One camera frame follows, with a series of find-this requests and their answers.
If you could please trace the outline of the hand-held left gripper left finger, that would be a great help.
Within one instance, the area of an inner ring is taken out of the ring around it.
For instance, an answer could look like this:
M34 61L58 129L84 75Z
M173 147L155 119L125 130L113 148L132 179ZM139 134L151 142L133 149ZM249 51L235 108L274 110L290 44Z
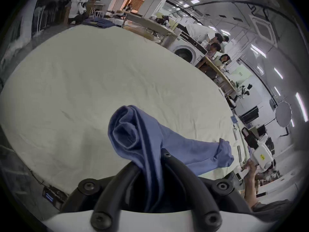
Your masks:
M90 224L94 229L118 229L120 212L127 189L142 174L130 162L116 175L104 179L84 179L69 195L60 213L86 211L92 205Z

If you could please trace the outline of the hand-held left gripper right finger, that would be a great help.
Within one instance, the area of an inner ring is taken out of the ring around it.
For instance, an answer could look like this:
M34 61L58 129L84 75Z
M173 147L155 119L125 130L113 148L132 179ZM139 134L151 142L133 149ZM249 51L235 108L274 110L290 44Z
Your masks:
M166 149L161 149L161 163L184 191L194 229L219 229L223 223L220 208L235 214L252 214L230 180L198 177Z

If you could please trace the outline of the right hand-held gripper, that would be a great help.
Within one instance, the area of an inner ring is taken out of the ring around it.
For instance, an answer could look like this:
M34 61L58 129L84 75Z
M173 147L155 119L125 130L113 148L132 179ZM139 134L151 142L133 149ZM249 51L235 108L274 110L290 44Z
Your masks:
M250 159L261 168L261 171L268 171L274 167L274 159L271 151L266 145L268 140L268 134L264 134L259 140L255 134L243 127L241 130L245 141L248 146L252 149Z

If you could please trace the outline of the person's right hand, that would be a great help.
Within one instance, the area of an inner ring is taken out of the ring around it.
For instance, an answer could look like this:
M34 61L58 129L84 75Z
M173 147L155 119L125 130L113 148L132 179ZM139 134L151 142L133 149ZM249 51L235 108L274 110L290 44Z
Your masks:
M253 160L248 159L246 164L243 165L242 169L243 171L248 170L246 175L244 176L244 179L255 179L256 171L257 171L258 164L256 164Z

